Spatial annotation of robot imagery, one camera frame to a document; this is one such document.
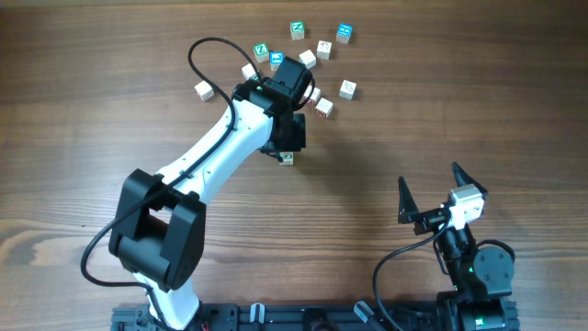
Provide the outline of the plain block with drawing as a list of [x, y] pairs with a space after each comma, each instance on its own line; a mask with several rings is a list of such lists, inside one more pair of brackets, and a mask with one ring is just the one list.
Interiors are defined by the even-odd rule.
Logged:
[[319, 40], [317, 45], [316, 56], [318, 59], [329, 60], [332, 50], [332, 43], [326, 40]]

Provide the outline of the green letter block top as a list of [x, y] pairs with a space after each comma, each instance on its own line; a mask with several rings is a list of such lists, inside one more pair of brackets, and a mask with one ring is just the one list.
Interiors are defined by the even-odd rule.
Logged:
[[290, 35], [293, 40], [303, 40], [305, 38], [305, 25], [303, 21], [292, 21], [289, 27]]

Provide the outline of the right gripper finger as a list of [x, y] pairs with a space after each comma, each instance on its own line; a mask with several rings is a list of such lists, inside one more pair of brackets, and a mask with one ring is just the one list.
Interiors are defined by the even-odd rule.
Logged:
[[419, 213], [419, 209], [413, 199], [413, 195], [404, 177], [398, 178], [399, 184], [399, 214], [398, 223], [413, 223], [413, 217]]
[[457, 162], [453, 162], [451, 166], [454, 179], [456, 180], [456, 183], [459, 187], [474, 185], [482, 195], [488, 194], [488, 190], [473, 177], [471, 177]]

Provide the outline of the white block red side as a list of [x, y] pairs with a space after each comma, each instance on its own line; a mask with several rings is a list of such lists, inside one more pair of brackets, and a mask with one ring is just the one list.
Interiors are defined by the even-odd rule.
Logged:
[[329, 117], [329, 115], [331, 114], [331, 112], [334, 109], [334, 103], [324, 97], [322, 97], [316, 104], [315, 106], [315, 113], [324, 118], [327, 119]]
[[315, 105], [320, 97], [321, 97], [322, 91], [320, 88], [318, 87], [312, 87], [311, 85], [308, 85], [304, 95], [303, 95], [303, 99], [306, 100], [307, 98], [309, 99], [307, 101], [308, 105]]

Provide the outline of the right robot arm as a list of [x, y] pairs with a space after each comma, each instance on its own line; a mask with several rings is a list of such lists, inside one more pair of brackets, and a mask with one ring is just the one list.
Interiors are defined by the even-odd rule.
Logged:
[[399, 178], [399, 223], [412, 223], [417, 235], [433, 236], [437, 261], [454, 286], [437, 294], [437, 324], [442, 330], [518, 330], [516, 303], [508, 300], [515, 252], [499, 240], [474, 238], [469, 224], [484, 213], [488, 190], [459, 164], [452, 171], [457, 186], [430, 211], [418, 209], [405, 179]]

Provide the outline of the green Z block left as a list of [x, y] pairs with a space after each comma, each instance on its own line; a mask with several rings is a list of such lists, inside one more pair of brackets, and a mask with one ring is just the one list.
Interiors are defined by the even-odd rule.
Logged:
[[269, 61], [270, 50], [266, 43], [255, 44], [253, 50], [254, 57], [258, 63], [265, 63]]

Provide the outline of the plain white block left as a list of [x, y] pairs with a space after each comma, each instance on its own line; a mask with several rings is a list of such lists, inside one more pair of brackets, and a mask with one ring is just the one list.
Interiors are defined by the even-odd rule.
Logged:
[[215, 94], [212, 86], [209, 83], [207, 83], [206, 81], [199, 82], [198, 84], [196, 84], [194, 86], [194, 89], [196, 90], [200, 99], [204, 102], [211, 99]]

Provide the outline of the blue block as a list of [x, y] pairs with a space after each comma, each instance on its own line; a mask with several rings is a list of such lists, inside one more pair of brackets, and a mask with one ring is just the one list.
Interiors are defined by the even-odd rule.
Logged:
[[336, 41], [343, 44], [348, 44], [350, 42], [352, 32], [353, 27], [351, 25], [341, 23], [336, 32]]
[[284, 53], [282, 51], [272, 51], [269, 54], [270, 69], [276, 71], [284, 61]]

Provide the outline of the blue block top right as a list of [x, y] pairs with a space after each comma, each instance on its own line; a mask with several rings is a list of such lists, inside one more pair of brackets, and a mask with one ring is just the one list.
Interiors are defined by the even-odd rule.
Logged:
[[353, 27], [351, 25], [341, 23], [336, 32], [336, 41], [343, 44], [348, 44], [350, 42], [352, 32]]

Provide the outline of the white block far right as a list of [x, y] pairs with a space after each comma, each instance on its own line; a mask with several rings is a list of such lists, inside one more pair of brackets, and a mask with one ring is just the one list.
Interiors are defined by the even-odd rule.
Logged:
[[356, 83], [344, 80], [340, 89], [339, 96], [351, 100], [356, 92]]

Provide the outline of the white block green side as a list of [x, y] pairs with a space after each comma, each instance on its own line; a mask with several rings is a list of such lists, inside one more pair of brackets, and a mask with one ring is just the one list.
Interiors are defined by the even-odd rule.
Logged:
[[246, 80], [258, 79], [258, 74], [256, 73], [256, 70], [251, 63], [248, 63], [247, 65], [242, 67], [242, 74]]

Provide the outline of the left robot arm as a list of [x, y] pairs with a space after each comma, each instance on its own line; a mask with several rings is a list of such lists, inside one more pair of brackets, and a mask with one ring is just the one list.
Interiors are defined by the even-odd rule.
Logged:
[[306, 65], [285, 58], [272, 77], [236, 86], [223, 117], [180, 158], [126, 178], [108, 250], [149, 297], [134, 329], [196, 329], [201, 301], [190, 277], [203, 254], [207, 206], [250, 154], [281, 160], [305, 148], [298, 111], [313, 84]]

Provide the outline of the white block number four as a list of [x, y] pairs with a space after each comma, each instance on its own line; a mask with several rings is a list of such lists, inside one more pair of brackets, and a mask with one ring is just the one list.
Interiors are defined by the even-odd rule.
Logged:
[[292, 166], [294, 164], [294, 153], [293, 152], [280, 152], [281, 161], [279, 164], [282, 166]]

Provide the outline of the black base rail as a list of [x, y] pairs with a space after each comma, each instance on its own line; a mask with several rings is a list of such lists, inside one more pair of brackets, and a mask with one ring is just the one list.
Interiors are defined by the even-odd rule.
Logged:
[[[515, 302], [401, 302], [388, 314], [403, 330], [519, 331]], [[193, 331], [373, 331], [392, 325], [375, 305], [263, 305], [206, 303], [187, 325]]]

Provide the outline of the white block teal side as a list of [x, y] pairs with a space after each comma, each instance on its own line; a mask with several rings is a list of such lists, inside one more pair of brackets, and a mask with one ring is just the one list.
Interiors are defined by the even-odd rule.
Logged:
[[317, 58], [311, 50], [306, 50], [299, 56], [300, 63], [302, 63], [307, 69], [311, 69], [315, 66], [316, 60]]

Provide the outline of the blue block centre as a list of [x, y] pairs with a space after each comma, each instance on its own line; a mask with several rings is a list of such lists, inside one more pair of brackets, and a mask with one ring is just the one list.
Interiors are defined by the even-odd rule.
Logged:
[[282, 51], [272, 51], [269, 54], [270, 69], [276, 71], [284, 61], [284, 53]]

